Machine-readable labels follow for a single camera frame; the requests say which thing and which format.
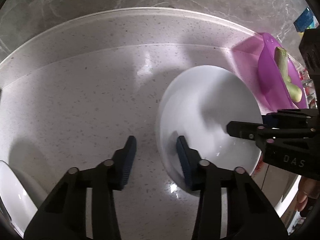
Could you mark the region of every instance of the white ceramic dish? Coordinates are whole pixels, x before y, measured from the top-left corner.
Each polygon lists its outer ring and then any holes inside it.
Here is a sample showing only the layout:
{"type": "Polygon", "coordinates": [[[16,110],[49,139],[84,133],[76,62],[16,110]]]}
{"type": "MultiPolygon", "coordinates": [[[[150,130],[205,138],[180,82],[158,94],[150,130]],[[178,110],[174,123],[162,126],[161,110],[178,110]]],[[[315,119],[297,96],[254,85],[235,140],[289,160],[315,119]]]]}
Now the white ceramic dish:
{"type": "Polygon", "coordinates": [[[228,170],[241,166],[252,174],[261,151],[254,141],[229,136],[230,121],[262,123],[262,118],[253,94],[228,70],[194,67],[169,85],[159,106],[156,139],[163,164],[180,187],[185,188],[175,148],[179,135],[203,159],[228,170]]]}
{"type": "Polygon", "coordinates": [[[23,237],[37,208],[24,187],[4,161],[0,161],[0,197],[15,230],[23,237]]]}

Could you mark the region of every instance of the gray marble surface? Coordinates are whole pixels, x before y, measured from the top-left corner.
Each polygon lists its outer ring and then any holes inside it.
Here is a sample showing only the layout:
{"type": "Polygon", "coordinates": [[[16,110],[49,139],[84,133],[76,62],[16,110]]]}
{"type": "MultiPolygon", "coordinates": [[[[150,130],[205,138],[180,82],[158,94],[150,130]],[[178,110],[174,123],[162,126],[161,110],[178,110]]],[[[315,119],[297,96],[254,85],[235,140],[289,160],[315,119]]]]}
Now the gray marble surface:
{"type": "Polygon", "coordinates": [[[67,20],[104,10],[159,6],[215,15],[277,37],[297,60],[294,20],[305,0],[7,0],[0,10],[0,60],[35,35],[67,20]]]}

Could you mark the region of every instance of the purple plate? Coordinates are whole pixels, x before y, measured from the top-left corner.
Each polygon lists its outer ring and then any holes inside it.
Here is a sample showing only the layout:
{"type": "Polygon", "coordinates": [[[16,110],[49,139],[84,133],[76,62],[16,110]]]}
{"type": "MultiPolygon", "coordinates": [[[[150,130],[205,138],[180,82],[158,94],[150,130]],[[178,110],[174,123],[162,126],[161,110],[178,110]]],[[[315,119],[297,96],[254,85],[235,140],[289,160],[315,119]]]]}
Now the purple plate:
{"type": "MultiPolygon", "coordinates": [[[[273,111],[276,112],[278,109],[294,109],[295,106],[274,60],[276,47],[282,46],[269,33],[262,33],[262,37],[264,47],[258,60],[258,77],[261,91],[273,111]]],[[[291,77],[291,83],[297,85],[302,90],[302,99],[300,102],[295,103],[295,105],[302,109],[308,108],[299,73],[290,59],[288,59],[288,74],[291,77]]]]}

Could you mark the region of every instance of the white plate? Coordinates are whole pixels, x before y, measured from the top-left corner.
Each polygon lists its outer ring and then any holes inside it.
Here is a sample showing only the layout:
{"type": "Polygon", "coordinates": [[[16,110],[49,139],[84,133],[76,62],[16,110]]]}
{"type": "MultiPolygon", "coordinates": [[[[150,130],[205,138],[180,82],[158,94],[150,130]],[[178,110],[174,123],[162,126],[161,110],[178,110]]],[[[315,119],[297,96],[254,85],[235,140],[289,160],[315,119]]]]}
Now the white plate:
{"type": "Polygon", "coordinates": [[[24,187],[4,161],[0,161],[0,197],[16,231],[23,237],[37,208],[24,187]]]}
{"type": "Polygon", "coordinates": [[[241,166],[252,174],[261,151],[254,141],[229,136],[230,121],[262,123],[256,99],[237,76],[206,65],[173,80],[159,106],[156,139],[163,164],[178,186],[185,188],[176,152],[179,135],[203,159],[229,170],[241,166]]]}

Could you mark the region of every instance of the human hand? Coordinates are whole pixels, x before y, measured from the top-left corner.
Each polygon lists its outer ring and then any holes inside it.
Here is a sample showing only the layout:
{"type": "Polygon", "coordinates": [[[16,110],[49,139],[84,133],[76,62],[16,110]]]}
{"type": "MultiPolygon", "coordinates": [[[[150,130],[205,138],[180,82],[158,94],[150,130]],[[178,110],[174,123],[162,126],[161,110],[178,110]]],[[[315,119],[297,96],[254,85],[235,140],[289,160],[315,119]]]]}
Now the human hand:
{"type": "Polygon", "coordinates": [[[307,205],[308,198],[318,198],[320,195],[320,181],[301,177],[298,187],[295,210],[302,211],[307,205]]]}

